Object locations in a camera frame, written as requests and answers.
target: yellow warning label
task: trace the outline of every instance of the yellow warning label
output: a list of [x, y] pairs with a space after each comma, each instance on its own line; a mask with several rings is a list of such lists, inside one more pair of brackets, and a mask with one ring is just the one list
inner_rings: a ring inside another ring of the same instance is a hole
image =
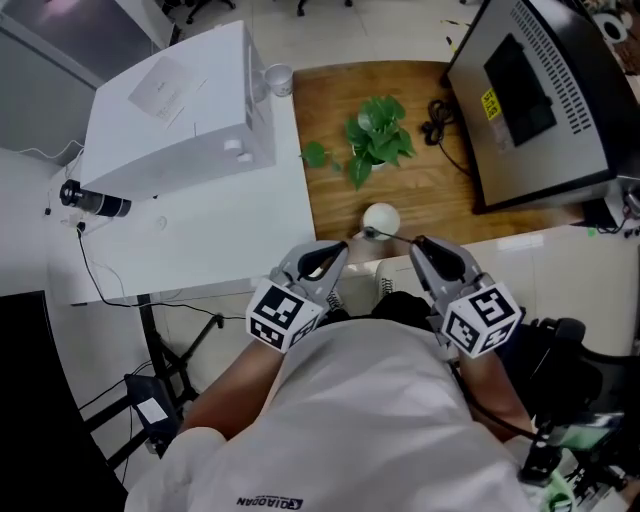
[[491, 121], [494, 117], [502, 113], [498, 97], [493, 87], [482, 95], [482, 106], [487, 114], [487, 119]]

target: black stand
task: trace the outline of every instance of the black stand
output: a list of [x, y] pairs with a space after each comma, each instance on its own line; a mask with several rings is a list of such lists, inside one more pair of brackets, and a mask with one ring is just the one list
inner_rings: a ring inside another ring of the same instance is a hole
[[[138, 295], [137, 299], [139, 304], [151, 302], [151, 297], [149, 295]], [[155, 372], [153, 380], [159, 381], [159, 384], [166, 389], [168, 401], [175, 412], [174, 416], [181, 422], [183, 419], [182, 408], [185, 403], [198, 398], [198, 392], [191, 385], [191, 380], [189, 379], [189, 375], [187, 375], [189, 359], [191, 359], [196, 349], [204, 341], [211, 329], [215, 326], [218, 326], [218, 328], [222, 328], [224, 326], [224, 319], [219, 316], [211, 317], [211, 320], [209, 320], [207, 325], [205, 325], [202, 331], [200, 331], [200, 334], [198, 334], [187, 351], [183, 355], [178, 356], [169, 347], [167, 347], [158, 333], [151, 308], [140, 308], [139, 312], [140, 319], [142, 320], [142, 329], [147, 342], [147, 348], [149, 349], [149, 358], [151, 359], [151, 364]], [[175, 375], [180, 377], [180, 387], [182, 392], [179, 395], [176, 393], [172, 384], [172, 378]], [[129, 393], [127, 393], [127, 395], [116, 400], [111, 405], [105, 407], [102, 411], [85, 420], [84, 424], [87, 431], [93, 432], [98, 427], [104, 425], [106, 422], [110, 421], [132, 405], [132, 399]], [[179, 424], [175, 427], [176, 428], [174, 430], [177, 432]], [[153, 432], [149, 432], [145, 428], [134, 435], [131, 440], [109, 457], [107, 459], [107, 465], [111, 469], [116, 469], [145, 441], [147, 441], [147, 439], [151, 440], [156, 453], [158, 456], [162, 457], [174, 436], [175, 433], [170, 436], [155, 436]]]
[[[191, 25], [193, 23], [193, 17], [196, 13], [202, 9], [205, 5], [207, 5], [211, 0], [198, 0], [196, 6], [191, 10], [189, 16], [187, 17], [187, 25]], [[234, 4], [231, 0], [220, 0], [222, 3], [227, 4], [231, 10], [236, 8], [236, 4]]]

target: potted plant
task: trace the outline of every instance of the potted plant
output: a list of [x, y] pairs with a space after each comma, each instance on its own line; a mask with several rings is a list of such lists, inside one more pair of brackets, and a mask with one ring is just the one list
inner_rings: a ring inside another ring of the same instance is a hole
[[[387, 162], [399, 166], [398, 157], [415, 155], [411, 136], [398, 121], [404, 119], [405, 110], [393, 97], [374, 96], [365, 101], [358, 118], [345, 123], [347, 140], [351, 144], [353, 157], [347, 164], [348, 176], [358, 190], [371, 174]], [[334, 171], [342, 171], [333, 153], [319, 142], [312, 141], [302, 151], [302, 158], [309, 167], [324, 167], [329, 157]]]

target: white t-shirt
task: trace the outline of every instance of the white t-shirt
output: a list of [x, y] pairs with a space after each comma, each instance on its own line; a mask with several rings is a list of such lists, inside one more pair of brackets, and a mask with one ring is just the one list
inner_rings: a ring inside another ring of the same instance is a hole
[[179, 435], [126, 510], [528, 511], [517, 471], [433, 335], [353, 320], [294, 346], [270, 406], [231, 441]]

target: air vent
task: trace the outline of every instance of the air vent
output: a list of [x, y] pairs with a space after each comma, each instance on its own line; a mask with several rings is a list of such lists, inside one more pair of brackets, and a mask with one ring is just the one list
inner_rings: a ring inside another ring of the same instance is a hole
[[538, 20], [522, 2], [516, 3], [511, 9], [511, 17], [546, 70], [574, 135], [591, 128], [593, 122], [580, 89]]

